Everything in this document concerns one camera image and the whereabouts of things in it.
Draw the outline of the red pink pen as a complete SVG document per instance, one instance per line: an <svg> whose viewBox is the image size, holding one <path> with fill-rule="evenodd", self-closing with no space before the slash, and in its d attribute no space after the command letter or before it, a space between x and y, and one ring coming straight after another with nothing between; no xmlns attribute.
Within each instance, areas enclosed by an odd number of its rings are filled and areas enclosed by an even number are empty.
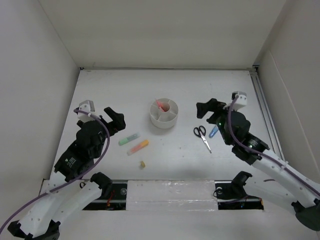
<svg viewBox="0 0 320 240"><path fill-rule="evenodd" d="M166 110L164 109L164 105L163 105L162 102L160 102L158 99L155 99L155 102L156 102L156 104L157 104L157 106L158 106L158 109L159 109L160 111L162 111L162 112L165 112L165 111L166 111Z"/></svg>

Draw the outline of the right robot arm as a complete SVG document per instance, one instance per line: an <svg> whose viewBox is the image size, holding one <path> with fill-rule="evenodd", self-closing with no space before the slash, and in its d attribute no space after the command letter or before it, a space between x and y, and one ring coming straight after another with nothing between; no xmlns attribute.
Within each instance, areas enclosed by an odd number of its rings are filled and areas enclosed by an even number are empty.
<svg viewBox="0 0 320 240"><path fill-rule="evenodd" d="M230 104L215 98L196 103L197 118L211 112L206 121L218 127L224 143L232 147L232 153L269 177L258 180L251 173L240 171L230 183L217 187L215 196L227 203L238 202L248 196L261 198L287 210L305 227L318 232L319 183L298 172L264 141L249 132L251 123L239 112L246 104L247 98L239 93L232 96Z"/></svg>

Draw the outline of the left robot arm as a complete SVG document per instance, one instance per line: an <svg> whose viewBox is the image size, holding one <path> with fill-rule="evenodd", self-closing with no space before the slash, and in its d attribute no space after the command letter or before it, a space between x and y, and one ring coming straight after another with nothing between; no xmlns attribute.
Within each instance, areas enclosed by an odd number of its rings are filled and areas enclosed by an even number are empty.
<svg viewBox="0 0 320 240"><path fill-rule="evenodd" d="M17 210L20 213L32 205L24 217L16 221L9 217L2 226L16 238L57 240L61 225L73 214L92 201L107 198L112 193L113 181L102 172L93 174L74 195L71 195L71 187L99 164L107 153L111 136L126 128L125 117L110 107L104 109L111 118L110 122L84 105L74 112L79 118L77 125L80 129L74 142L54 165L46 189Z"/></svg>

